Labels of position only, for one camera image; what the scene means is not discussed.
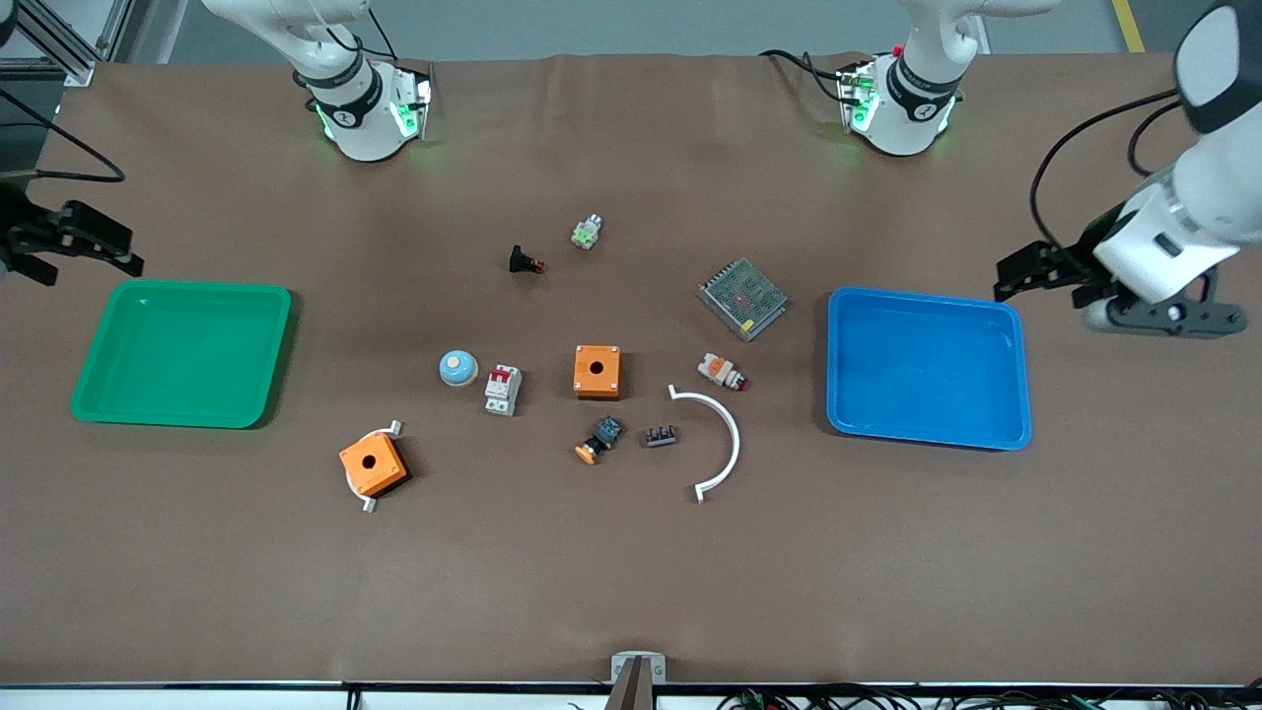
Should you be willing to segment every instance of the metal frame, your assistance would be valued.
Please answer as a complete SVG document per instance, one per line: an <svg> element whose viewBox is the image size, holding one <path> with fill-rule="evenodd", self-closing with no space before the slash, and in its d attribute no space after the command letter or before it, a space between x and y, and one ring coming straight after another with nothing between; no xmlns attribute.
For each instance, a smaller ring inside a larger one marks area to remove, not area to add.
<svg viewBox="0 0 1262 710"><path fill-rule="evenodd" d="M13 78L52 78L64 73L66 86L92 82L96 62L114 59L138 0L115 0L101 34L88 42L45 0L16 0L18 29L44 57L0 59L0 69Z"/></svg>

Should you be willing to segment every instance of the brown table surface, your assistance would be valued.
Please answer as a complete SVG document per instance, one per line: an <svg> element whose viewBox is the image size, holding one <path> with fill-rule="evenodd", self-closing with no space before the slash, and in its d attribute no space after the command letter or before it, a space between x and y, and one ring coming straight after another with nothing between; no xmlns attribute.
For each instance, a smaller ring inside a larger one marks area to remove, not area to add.
<svg viewBox="0 0 1262 710"><path fill-rule="evenodd" d="M1030 177L1079 120L1170 84L1165 55L977 62L910 159L844 136L801 72L758 58L562 57L438 67L430 141L339 156L290 69L105 66L61 124L127 170L44 180L135 230L154 277L264 281L298 323L252 431L74 421L114 269L4 282L0 680L582 680L618 649L681 681L1244 682L1262 660L1262 325L1219 340L1087 330L1068 291L1012 303L1035 438L992 454L837 435L824 309L842 285L986 298L1029 242ZM1136 184L1142 113L1047 175L1066 240ZM1177 116L1145 139L1190 144ZM44 166L92 168L54 140ZM591 252L569 231L606 218ZM549 262L510 275L514 242ZM750 344L695 296L751 257L794 299ZM1220 298L1262 311L1262 251ZM627 352L577 402L573 348ZM439 354L521 368L517 416ZM726 354L752 388L694 368ZM741 425L726 460L717 396ZM572 448L612 414L597 468ZM390 420L419 475L375 515L337 451ZM683 441L646 451L640 430Z"/></svg>

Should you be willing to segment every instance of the semicircular white bracket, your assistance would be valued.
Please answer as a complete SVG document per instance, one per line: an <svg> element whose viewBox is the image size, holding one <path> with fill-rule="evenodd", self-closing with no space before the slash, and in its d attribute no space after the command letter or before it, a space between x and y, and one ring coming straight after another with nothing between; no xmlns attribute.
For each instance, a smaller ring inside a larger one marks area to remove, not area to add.
<svg viewBox="0 0 1262 710"><path fill-rule="evenodd" d="M732 469L736 468L736 459L741 455L741 431L736 429L736 420L732 419L732 414L727 411L726 407L718 404L713 397L707 397L704 395L697 395L695 392L675 392L675 386L668 385L666 390L670 392L670 400L694 400L702 405L714 410L718 416L727 425L727 431L732 435L732 457L727 460L727 465L709 480L704 480L693 487L697 492L697 502L705 503L705 492L712 491L718 484L723 483Z"/></svg>

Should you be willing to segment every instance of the orange push button box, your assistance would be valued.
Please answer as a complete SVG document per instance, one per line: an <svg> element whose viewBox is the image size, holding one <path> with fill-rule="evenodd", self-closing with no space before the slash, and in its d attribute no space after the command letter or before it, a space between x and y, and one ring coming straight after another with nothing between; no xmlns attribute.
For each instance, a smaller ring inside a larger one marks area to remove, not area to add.
<svg viewBox="0 0 1262 710"><path fill-rule="evenodd" d="M372 433L347 446L341 458L351 488L360 496L377 497L408 478L408 469L385 433Z"/></svg>
<svg viewBox="0 0 1262 710"><path fill-rule="evenodd" d="M622 392L622 351L616 344L579 344L574 349L574 395L617 400Z"/></svg>

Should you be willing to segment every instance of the green led light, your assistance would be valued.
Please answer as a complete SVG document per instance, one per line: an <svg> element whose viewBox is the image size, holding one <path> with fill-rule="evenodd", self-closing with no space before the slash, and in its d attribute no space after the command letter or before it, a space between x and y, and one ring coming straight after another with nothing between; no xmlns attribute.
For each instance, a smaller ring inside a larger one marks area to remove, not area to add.
<svg viewBox="0 0 1262 710"><path fill-rule="evenodd" d="M946 130L946 122L950 120L950 110L955 107L955 98L946 102L946 107L943 108L943 120L938 124L938 132Z"/></svg>
<svg viewBox="0 0 1262 710"><path fill-rule="evenodd" d="M324 116L324 110L319 107L319 103L316 105L316 115L319 116L319 122L324 125L324 136L329 140L336 140L333 137L333 129L328 125L328 117Z"/></svg>
<svg viewBox="0 0 1262 710"><path fill-rule="evenodd" d="M395 122L399 124L399 132L401 132L404 137L416 135L416 131L419 130L416 127L416 112L406 105L400 106L398 103L390 103L390 107L394 108L394 117Z"/></svg>
<svg viewBox="0 0 1262 710"><path fill-rule="evenodd" d="M854 107L854 119L851 121L851 127L858 131L867 130L872 125L872 115L881 106L880 98L876 91L868 93L867 98Z"/></svg>

